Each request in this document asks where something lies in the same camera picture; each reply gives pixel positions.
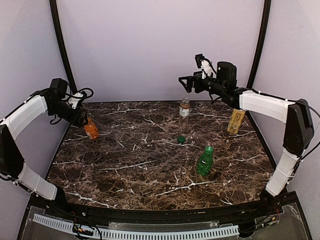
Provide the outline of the orange juice bottle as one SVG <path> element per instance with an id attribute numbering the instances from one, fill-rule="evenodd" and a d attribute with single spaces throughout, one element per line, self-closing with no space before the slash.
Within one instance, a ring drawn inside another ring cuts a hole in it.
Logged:
<path id="1" fill-rule="evenodd" d="M 87 124 L 84 126 L 84 131 L 91 140 L 95 140 L 99 137 L 98 128 L 90 117 L 87 118 Z"/>

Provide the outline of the brown drink bottle white label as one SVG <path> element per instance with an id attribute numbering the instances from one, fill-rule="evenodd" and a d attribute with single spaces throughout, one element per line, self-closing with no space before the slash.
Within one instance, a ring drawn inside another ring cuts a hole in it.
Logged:
<path id="1" fill-rule="evenodd" d="M 189 116 L 190 116 L 190 100 L 187 97 L 182 98 L 179 104 L 179 125 L 182 128 L 186 128 L 189 124 Z"/>

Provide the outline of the dark green bottle cap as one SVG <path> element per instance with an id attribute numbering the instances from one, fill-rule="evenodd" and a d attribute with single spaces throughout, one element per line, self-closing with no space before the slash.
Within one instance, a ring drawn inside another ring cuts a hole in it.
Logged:
<path id="1" fill-rule="evenodd" d="M 177 142 L 179 143 L 179 144 L 184 144 L 185 142 L 186 142 L 186 138 L 184 137 L 184 136 L 178 136 L 178 138 L 177 138 Z"/>

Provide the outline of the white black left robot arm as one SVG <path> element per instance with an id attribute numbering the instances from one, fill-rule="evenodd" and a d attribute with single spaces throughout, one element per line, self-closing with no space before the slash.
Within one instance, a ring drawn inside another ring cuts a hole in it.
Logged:
<path id="1" fill-rule="evenodd" d="M 3 180 L 12 181 L 47 201 L 63 203 L 65 192 L 60 187 L 48 182 L 42 173 L 32 169 L 23 153 L 27 150 L 23 142 L 31 137 L 33 147 L 43 144 L 36 138 L 40 131 L 36 124 L 44 115 L 53 117 L 50 124 L 65 121 L 70 125 L 82 127 L 88 123 L 83 102 L 93 96 L 93 91 L 83 88 L 75 93 L 67 92 L 69 83 L 61 78 L 54 78 L 49 87 L 37 90 L 0 120 L 0 175 Z"/>

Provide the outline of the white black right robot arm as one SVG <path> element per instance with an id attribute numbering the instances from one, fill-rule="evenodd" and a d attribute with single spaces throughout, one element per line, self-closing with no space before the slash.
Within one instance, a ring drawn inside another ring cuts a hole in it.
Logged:
<path id="1" fill-rule="evenodd" d="M 219 61 L 216 70 L 206 58 L 198 60 L 196 64 L 198 72 L 178 78 L 187 93 L 207 91 L 210 95 L 219 96 L 233 109 L 258 113 L 285 124 L 282 155 L 264 189 L 268 197 L 277 197 L 295 176 L 304 152 L 314 137 L 315 129 L 308 102 L 305 99 L 289 100 L 238 87 L 237 67 L 230 62 Z"/>

